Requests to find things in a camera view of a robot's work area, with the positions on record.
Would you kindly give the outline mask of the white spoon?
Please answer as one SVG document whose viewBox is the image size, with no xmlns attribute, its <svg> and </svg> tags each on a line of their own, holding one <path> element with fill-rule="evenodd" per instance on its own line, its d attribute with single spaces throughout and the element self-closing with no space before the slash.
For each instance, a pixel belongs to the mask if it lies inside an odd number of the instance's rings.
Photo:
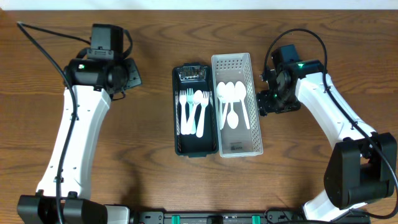
<svg viewBox="0 0 398 224">
<path fill-rule="evenodd" d="M 230 102 L 233 101 L 234 102 L 234 97 L 235 97 L 235 87 L 233 82 L 228 82 L 225 85 L 225 89 L 224 89 L 224 98 L 226 100 L 226 104 L 224 106 L 224 110 L 223 110 L 223 121 L 224 124 L 227 121 L 227 115 L 230 111 Z"/>
<path fill-rule="evenodd" d="M 244 102 L 244 99 L 246 97 L 246 87 L 243 84 L 243 82 L 241 82 L 241 81 L 236 82 L 236 84 L 235 84 L 235 95 L 240 100 L 240 102 L 242 104 L 242 109 L 243 109 L 243 115 L 244 115 L 246 128 L 250 129 L 248 112 L 247 112 L 246 105 L 245 105 L 245 102 Z"/>
<path fill-rule="evenodd" d="M 234 110 L 234 102 L 230 102 L 230 111 L 227 115 L 227 122 L 231 129 L 236 129 L 239 123 L 239 118 L 237 113 Z"/>
<path fill-rule="evenodd" d="M 225 89 L 225 83 L 219 82 L 219 84 L 216 87 L 216 90 L 217 90 L 217 97 L 219 99 L 220 129 L 223 129 L 224 126 L 224 121 L 223 121 L 224 89 Z"/>
<path fill-rule="evenodd" d="M 192 99 L 193 107 L 192 107 L 192 110 L 191 110 L 188 120 L 187 120 L 187 134 L 193 134 L 192 128 L 193 128 L 193 122 L 195 120 L 195 113 L 197 110 L 197 106 L 201 103 L 201 101 L 203 99 L 203 93 L 201 90 L 197 90 L 196 92 L 193 92 L 193 89 L 189 88 L 188 96 Z"/>
</svg>

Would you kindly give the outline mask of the white fork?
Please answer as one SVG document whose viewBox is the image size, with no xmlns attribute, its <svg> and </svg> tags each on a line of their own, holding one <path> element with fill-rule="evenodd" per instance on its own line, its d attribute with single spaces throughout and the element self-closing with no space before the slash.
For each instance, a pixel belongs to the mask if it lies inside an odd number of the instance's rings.
<svg viewBox="0 0 398 224">
<path fill-rule="evenodd" d="M 203 98 L 201 99 L 201 112 L 200 112 L 200 117 L 197 125 L 197 131 L 196 131 L 196 137 L 202 138 L 203 137 L 203 132 L 204 132 L 204 122 L 205 122 L 205 110 L 206 107 L 208 106 L 209 102 L 209 92 L 204 91 L 203 92 Z"/>
<path fill-rule="evenodd" d="M 180 90 L 179 94 L 179 102 L 181 106 L 181 115 L 180 115 L 180 132 L 182 135 L 186 135 L 187 130 L 187 118 L 186 118 L 186 103 L 187 103 L 187 93 L 185 90 Z"/>
</svg>

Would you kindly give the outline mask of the pale green plastic fork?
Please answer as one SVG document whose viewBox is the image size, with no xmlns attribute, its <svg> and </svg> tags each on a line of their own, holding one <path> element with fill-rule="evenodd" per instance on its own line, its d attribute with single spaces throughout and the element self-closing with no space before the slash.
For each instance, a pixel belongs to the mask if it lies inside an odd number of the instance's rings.
<svg viewBox="0 0 398 224">
<path fill-rule="evenodd" d="M 187 103 L 189 104 L 189 114 L 191 114 L 191 112 L 193 111 L 193 89 L 192 88 L 188 88 L 187 89 Z M 190 134 L 195 134 L 196 131 L 196 125 L 195 125 L 195 121 L 193 121 L 191 129 L 190 129 Z"/>
</svg>

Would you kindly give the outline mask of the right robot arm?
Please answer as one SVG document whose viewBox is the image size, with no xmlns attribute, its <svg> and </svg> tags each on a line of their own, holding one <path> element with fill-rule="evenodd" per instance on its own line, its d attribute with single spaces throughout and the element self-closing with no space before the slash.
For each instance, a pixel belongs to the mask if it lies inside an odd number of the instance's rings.
<svg viewBox="0 0 398 224">
<path fill-rule="evenodd" d="M 332 148 L 323 191 L 302 209 L 310 221 L 336 221 L 349 212 L 395 193 L 397 141 L 366 124 L 335 88 L 326 65 L 303 61 L 294 45 L 271 52 L 274 68 L 265 67 L 268 90 L 257 94 L 259 114 L 287 113 L 305 106 Z"/>
</svg>

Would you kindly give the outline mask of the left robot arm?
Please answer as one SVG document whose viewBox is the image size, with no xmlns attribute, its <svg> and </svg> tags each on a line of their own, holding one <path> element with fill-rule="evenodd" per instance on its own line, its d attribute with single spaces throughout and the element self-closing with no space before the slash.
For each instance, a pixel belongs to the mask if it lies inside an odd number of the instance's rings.
<svg viewBox="0 0 398 224">
<path fill-rule="evenodd" d="M 132 223 L 126 205 L 91 200 L 91 170 L 103 120 L 111 103 L 142 81 L 126 29 L 94 24 L 86 47 L 58 67 L 65 87 L 55 146 L 35 194 L 22 195 L 17 213 L 24 223 Z"/>
</svg>

